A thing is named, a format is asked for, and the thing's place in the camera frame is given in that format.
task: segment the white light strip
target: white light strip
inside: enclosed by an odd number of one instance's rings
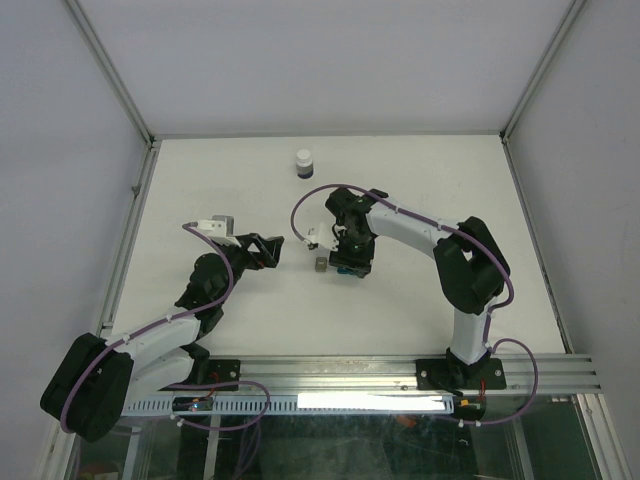
[[[355,410],[443,412],[442,397],[382,396],[366,393],[300,393],[298,408],[335,408]]]

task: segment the white table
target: white table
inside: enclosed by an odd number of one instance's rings
[[[311,150],[315,174],[298,179],[294,157]],[[483,219],[512,270],[516,300],[490,339],[515,337],[534,352],[564,352],[525,219],[497,136],[383,136],[165,140],[127,272],[114,333],[165,314],[209,247],[180,225],[215,214],[235,233],[283,235],[280,265],[247,271],[225,316],[200,343],[214,355],[444,353],[453,327],[433,261],[376,240],[364,280],[316,273],[315,253],[295,239],[289,214],[314,187],[351,183],[386,191],[437,217]],[[329,190],[299,210],[301,231],[333,217]],[[517,352],[506,347],[502,352]]]

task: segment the white bottle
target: white bottle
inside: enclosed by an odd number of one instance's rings
[[[313,175],[313,158],[309,150],[302,149],[296,153],[296,170],[300,178],[311,178]]]

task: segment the gray wall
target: gray wall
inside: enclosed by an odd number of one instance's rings
[[[569,0],[82,0],[157,134],[497,132]]]
[[[592,1],[512,137],[560,313],[640,478],[640,3]]]
[[[31,476],[38,403],[95,323],[143,145],[60,1],[0,15],[0,465]]]

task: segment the glass panel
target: glass panel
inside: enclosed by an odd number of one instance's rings
[[[513,412],[524,400],[490,397],[491,417]],[[77,476],[101,480],[595,480],[599,477],[579,412],[571,399],[566,400],[539,396],[520,421],[480,428],[459,428],[456,422],[437,416],[278,415],[263,418],[258,427],[218,434],[177,428],[176,421],[168,418],[123,418],[100,441],[81,442]],[[233,415],[189,419],[216,426],[247,421],[245,416]],[[69,473],[74,478],[75,472]]]

